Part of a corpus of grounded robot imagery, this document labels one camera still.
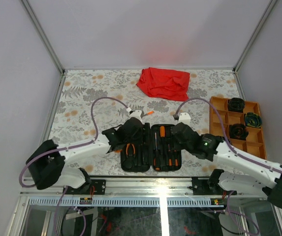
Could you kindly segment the orange handled pliers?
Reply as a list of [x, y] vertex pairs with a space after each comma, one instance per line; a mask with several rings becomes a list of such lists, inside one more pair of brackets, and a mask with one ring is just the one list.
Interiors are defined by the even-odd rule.
[[134, 144], [128, 143], [125, 148], [125, 154], [128, 158], [134, 158], [136, 154], [136, 148]]

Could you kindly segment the orange handled precision screwdriver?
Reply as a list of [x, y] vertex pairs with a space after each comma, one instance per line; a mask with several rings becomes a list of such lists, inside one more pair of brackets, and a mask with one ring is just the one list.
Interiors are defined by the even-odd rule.
[[177, 151], [176, 150], [174, 151], [174, 156], [175, 156], [174, 157], [174, 159], [175, 159], [175, 166], [178, 166], [179, 163], [178, 163], [178, 156], [177, 156]]

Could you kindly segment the orange handled small saw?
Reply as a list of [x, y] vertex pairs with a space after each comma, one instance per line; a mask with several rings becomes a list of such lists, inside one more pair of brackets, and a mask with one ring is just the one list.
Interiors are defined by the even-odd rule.
[[146, 117], [146, 116], [149, 116], [149, 115], [152, 115], [154, 114], [155, 112], [154, 111], [150, 111], [150, 112], [147, 112], [143, 115], [143, 117]]

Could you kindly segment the black plastic tool case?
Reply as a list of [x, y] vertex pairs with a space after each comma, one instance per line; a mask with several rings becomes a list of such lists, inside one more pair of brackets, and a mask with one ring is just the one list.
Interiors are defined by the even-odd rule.
[[[165, 137], [161, 138], [159, 134], [160, 126], [165, 127]], [[128, 158], [125, 154], [125, 148], [121, 150], [121, 168], [125, 172], [146, 172], [150, 168], [153, 168], [156, 172], [173, 172], [177, 171], [182, 167], [182, 153], [177, 150], [178, 166], [175, 166], [174, 159], [174, 140], [171, 136], [171, 128], [173, 124], [155, 124], [150, 125], [145, 123], [142, 130], [140, 139], [134, 141], [132, 144], [135, 145], [136, 154], [134, 158]], [[155, 156], [155, 132], [157, 133], [157, 147], [159, 151], [160, 171], [155, 170], [154, 167], [154, 156]], [[168, 144], [172, 153], [172, 166], [168, 164]]]

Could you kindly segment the small orange black screwdriver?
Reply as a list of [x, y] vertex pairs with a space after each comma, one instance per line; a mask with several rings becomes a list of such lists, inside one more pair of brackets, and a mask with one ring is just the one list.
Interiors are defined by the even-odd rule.
[[171, 153], [171, 149], [170, 149], [170, 144], [168, 144], [167, 156], [168, 156], [168, 164], [169, 164], [169, 166], [172, 166], [172, 153]]

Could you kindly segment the black orange large screwdriver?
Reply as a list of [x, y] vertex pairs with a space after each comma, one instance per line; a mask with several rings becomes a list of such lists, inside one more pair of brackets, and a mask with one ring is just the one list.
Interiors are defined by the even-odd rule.
[[154, 156], [154, 167], [155, 170], [160, 171], [159, 151], [157, 147], [157, 133], [155, 132], [155, 156]]

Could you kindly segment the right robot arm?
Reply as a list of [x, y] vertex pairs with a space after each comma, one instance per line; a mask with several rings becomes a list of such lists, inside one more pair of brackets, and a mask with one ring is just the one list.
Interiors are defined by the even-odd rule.
[[225, 137], [212, 134], [199, 135], [182, 122], [171, 129], [171, 134], [178, 148], [188, 151], [199, 159], [216, 161], [242, 172], [239, 175], [214, 169], [207, 180], [211, 193], [233, 191], [265, 197], [269, 203], [282, 209], [282, 164], [239, 150]]

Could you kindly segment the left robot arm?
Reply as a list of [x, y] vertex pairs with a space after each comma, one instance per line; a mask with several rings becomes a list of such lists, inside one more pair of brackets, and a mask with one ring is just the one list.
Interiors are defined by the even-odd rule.
[[78, 141], [57, 145], [53, 140], [44, 141], [27, 159], [26, 167], [38, 190], [56, 183], [74, 188], [80, 194], [90, 191], [89, 175], [83, 168], [70, 165], [95, 155], [105, 155], [140, 137], [143, 128], [141, 118], [130, 117], [124, 124], [102, 131], [94, 141]]

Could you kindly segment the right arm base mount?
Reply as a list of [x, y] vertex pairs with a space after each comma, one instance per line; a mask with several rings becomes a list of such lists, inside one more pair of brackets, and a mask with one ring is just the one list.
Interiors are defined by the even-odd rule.
[[232, 190], [224, 190], [219, 185], [219, 177], [192, 177], [191, 187], [194, 195], [223, 195]]

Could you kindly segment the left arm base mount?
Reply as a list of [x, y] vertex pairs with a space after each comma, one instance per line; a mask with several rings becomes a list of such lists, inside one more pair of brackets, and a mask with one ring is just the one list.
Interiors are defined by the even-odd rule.
[[85, 183], [83, 186], [75, 189], [68, 187], [67, 195], [104, 195], [106, 190], [105, 179], [92, 179], [91, 183]]

